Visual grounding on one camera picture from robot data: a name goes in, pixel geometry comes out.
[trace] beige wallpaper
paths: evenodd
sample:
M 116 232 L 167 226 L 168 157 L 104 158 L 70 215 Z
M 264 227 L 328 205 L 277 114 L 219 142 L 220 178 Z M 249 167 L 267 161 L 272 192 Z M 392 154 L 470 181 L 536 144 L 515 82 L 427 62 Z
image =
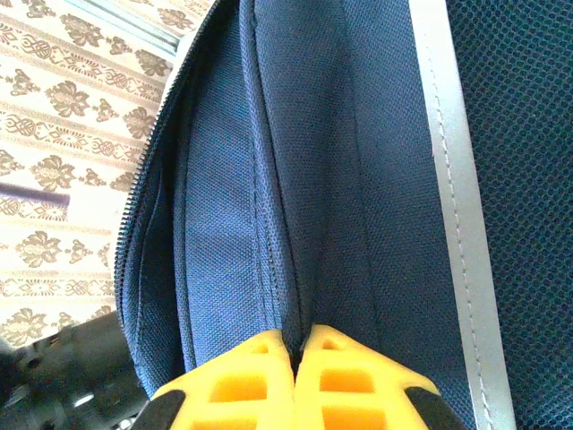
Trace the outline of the beige wallpaper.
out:
M 179 36 L 210 2 L 120 0 Z M 0 0 L 0 336 L 15 347 L 114 309 L 115 231 L 171 64 L 62 0 Z

